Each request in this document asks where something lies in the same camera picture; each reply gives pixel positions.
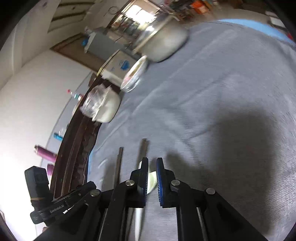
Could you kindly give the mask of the dark chopstick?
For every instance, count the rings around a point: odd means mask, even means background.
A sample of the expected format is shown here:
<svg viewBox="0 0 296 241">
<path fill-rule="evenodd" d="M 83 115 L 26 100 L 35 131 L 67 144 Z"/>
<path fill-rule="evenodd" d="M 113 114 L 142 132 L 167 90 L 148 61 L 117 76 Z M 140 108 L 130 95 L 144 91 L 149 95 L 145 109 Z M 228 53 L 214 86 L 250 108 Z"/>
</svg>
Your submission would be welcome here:
<svg viewBox="0 0 296 241">
<path fill-rule="evenodd" d="M 138 153 L 138 160 L 137 160 L 137 167 L 142 161 L 143 157 L 147 156 L 147 147 L 148 147 L 148 140 L 146 138 L 143 138 L 140 142 L 140 149 Z"/>
<path fill-rule="evenodd" d="M 113 185 L 114 189 L 119 184 L 120 168 L 121 168 L 121 160 L 122 160 L 123 150 L 124 150 L 123 147 L 119 148 L 118 156 L 117 156 L 117 159 L 116 159 L 115 174 L 114 174 L 114 185 Z"/>
</svg>

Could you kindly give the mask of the dark carved wooden sideboard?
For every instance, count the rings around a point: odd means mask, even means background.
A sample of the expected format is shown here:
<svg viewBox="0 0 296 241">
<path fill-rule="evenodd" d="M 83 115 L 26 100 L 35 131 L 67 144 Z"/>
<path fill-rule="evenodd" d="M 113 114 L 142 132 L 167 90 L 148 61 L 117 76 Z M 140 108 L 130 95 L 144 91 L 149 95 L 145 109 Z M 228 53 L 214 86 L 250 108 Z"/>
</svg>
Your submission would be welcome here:
<svg viewBox="0 0 296 241">
<path fill-rule="evenodd" d="M 89 154 L 101 124 L 76 109 L 58 151 L 50 191 L 55 199 L 87 182 Z"/>
</svg>

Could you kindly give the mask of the purple thermos bottle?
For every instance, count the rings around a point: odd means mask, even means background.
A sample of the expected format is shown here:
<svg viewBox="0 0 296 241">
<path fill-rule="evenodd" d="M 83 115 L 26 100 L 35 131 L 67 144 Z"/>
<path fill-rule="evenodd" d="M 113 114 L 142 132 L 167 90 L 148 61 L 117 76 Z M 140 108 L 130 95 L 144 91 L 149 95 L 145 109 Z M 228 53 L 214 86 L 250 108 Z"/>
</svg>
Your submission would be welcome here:
<svg viewBox="0 0 296 241">
<path fill-rule="evenodd" d="M 34 151 L 39 157 L 42 157 L 43 159 L 46 159 L 49 162 L 54 163 L 56 161 L 57 154 L 43 148 L 40 145 L 35 145 Z"/>
</svg>

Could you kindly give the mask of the blue water bottle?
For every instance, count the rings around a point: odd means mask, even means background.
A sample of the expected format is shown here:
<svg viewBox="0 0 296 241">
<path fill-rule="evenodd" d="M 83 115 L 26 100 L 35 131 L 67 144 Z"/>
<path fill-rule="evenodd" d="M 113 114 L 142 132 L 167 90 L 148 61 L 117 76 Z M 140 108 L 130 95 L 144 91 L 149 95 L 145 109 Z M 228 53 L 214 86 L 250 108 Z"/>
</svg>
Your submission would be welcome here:
<svg viewBox="0 0 296 241">
<path fill-rule="evenodd" d="M 53 137 L 62 142 L 63 136 L 59 135 L 58 133 L 53 133 Z"/>
</svg>

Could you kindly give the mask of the grey table cloth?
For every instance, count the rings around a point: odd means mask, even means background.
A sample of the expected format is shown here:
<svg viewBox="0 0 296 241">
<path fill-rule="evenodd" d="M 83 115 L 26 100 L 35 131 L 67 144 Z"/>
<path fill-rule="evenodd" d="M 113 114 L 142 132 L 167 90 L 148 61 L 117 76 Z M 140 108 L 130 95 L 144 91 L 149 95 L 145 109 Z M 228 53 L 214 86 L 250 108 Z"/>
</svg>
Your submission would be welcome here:
<svg viewBox="0 0 296 241">
<path fill-rule="evenodd" d="M 268 240 L 295 223 L 295 43 L 215 21 L 190 28 L 186 44 L 150 64 L 103 124 L 89 158 L 97 188 L 137 168 L 140 142 L 192 188 L 214 188 Z"/>
</svg>

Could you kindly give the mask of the white bowl with plastic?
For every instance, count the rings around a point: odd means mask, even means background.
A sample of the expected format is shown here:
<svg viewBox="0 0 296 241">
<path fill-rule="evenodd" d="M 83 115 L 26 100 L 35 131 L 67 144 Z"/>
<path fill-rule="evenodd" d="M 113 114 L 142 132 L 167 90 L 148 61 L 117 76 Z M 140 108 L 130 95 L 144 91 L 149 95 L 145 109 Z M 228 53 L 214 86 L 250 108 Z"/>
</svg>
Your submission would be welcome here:
<svg viewBox="0 0 296 241">
<path fill-rule="evenodd" d="M 109 123 L 117 113 L 121 103 L 120 96 L 109 86 L 96 85 L 79 107 L 80 111 L 92 121 Z"/>
</svg>

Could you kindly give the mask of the patterned bowl with food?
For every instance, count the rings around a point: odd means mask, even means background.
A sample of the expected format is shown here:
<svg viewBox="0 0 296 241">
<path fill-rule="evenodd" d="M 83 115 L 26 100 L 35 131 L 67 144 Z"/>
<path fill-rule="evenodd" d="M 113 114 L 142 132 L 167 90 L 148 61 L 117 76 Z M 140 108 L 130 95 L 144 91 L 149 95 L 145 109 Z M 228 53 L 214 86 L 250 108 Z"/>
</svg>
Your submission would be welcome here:
<svg viewBox="0 0 296 241">
<path fill-rule="evenodd" d="M 141 76 L 145 73 L 149 65 L 149 60 L 146 55 L 142 56 L 126 73 L 120 86 L 120 90 L 130 92 L 139 84 Z"/>
</svg>

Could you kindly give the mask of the plastic water bottle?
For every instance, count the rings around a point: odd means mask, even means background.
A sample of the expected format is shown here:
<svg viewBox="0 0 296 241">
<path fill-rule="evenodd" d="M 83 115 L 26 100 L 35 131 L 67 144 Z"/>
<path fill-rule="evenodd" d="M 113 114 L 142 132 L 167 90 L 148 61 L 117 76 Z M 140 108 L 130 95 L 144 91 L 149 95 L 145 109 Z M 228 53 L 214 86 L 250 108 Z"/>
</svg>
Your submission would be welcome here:
<svg viewBox="0 0 296 241">
<path fill-rule="evenodd" d="M 78 92 L 73 92 L 70 89 L 67 90 L 67 93 L 70 94 L 77 101 L 81 101 L 81 99 L 84 97 L 84 95 L 82 95 Z"/>
</svg>

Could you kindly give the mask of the white chest freezer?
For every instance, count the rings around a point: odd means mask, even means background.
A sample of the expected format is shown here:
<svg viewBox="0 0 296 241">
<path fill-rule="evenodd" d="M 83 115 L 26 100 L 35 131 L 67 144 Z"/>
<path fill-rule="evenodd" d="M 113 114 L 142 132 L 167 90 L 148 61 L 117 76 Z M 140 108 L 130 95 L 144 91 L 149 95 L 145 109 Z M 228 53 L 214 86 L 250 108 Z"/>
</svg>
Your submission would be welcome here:
<svg viewBox="0 0 296 241">
<path fill-rule="evenodd" d="M 121 50 L 115 51 L 101 66 L 97 76 L 107 79 L 112 84 L 121 87 L 123 79 L 136 63 L 136 60 Z"/>
</svg>

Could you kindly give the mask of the grey refrigerator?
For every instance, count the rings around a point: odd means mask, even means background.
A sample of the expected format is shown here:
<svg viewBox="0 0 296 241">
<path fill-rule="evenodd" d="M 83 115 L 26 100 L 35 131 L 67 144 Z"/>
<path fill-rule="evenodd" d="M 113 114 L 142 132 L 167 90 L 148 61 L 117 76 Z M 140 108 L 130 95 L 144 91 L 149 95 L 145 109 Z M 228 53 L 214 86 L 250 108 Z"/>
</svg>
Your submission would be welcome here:
<svg viewBox="0 0 296 241">
<path fill-rule="evenodd" d="M 124 50 L 130 45 L 130 41 L 111 30 L 99 27 L 95 29 L 85 28 L 87 35 L 84 44 L 84 52 L 107 60 L 115 51 Z"/>
</svg>

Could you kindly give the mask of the aluminium pot with lid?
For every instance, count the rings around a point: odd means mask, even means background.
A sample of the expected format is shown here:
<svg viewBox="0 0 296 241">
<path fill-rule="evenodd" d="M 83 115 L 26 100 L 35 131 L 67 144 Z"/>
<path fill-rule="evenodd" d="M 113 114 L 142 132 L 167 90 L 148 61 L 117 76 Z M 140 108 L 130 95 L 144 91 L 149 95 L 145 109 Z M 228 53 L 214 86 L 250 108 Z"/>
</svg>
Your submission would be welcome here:
<svg viewBox="0 0 296 241">
<path fill-rule="evenodd" d="M 141 32 L 133 43 L 132 53 L 147 56 L 148 60 L 161 62 L 172 56 L 188 40 L 189 31 L 177 18 L 159 15 Z"/>
</svg>

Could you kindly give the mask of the wall clock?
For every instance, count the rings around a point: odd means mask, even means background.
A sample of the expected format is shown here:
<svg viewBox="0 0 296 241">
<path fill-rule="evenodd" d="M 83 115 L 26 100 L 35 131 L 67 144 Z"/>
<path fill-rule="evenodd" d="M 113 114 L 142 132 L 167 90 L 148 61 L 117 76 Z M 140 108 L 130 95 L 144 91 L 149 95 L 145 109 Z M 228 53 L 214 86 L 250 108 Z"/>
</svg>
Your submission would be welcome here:
<svg viewBox="0 0 296 241">
<path fill-rule="evenodd" d="M 119 11 L 117 6 L 112 6 L 108 9 L 107 13 L 110 15 L 115 15 Z"/>
</svg>

